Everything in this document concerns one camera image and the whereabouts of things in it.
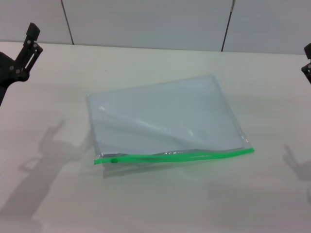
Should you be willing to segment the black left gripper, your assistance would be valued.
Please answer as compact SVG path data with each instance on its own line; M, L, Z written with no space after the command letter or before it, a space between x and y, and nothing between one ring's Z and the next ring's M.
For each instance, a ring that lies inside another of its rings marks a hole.
M28 80L31 69L43 51L37 43L39 34L40 29L31 22L26 32L23 48L16 60L3 52L0 53L0 103L3 102L11 84Z

